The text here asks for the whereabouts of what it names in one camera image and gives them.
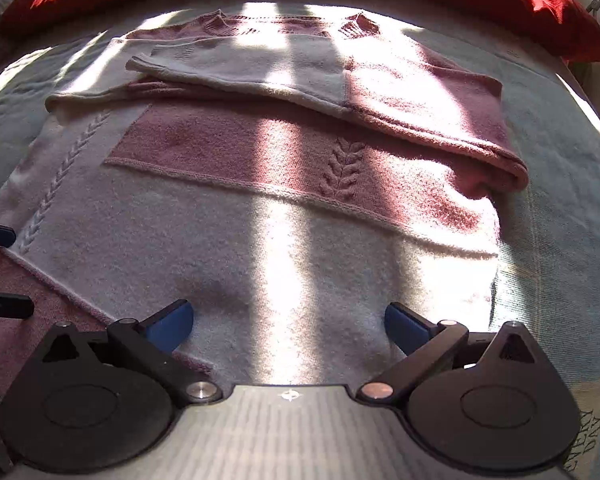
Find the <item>pink and white knit sweater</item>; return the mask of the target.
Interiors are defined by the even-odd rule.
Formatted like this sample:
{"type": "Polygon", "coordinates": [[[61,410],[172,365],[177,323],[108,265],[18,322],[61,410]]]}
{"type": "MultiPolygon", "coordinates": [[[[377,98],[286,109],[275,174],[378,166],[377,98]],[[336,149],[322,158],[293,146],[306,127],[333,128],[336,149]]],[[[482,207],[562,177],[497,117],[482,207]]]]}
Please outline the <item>pink and white knit sweater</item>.
{"type": "Polygon", "coordinates": [[[0,140],[0,389],[60,318],[194,307],[186,363],[223,386],[357,387],[398,355],[387,304],[490,330],[504,200],[526,164],[490,47],[351,9],[265,4],[16,64],[0,140]]]}

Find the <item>green plaid bed blanket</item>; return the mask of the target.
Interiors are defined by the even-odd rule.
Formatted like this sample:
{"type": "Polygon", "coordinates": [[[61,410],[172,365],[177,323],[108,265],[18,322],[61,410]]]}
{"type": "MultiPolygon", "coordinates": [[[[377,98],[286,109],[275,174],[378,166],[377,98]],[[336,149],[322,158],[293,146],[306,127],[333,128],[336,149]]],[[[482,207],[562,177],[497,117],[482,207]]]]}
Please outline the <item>green plaid bed blanket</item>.
{"type": "MultiPolygon", "coordinates": [[[[498,336],[475,365],[446,370],[404,403],[357,387],[236,382],[213,403],[46,403],[42,356],[60,318],[0,389],[0,479],[600,479],[600,120],[567,67],[532,41],[422,0],[144,0],[43,29],[0,73],[56,51],[68,60],[140,28],[272,4],[280,13],[351,9],[490,47],[504,75],[505,120],[528,183],[504,200],[494,304],[534,357],[503,360],[498,336]]],[[[23,129],[0,140],[0,183],[23,129]]]]}

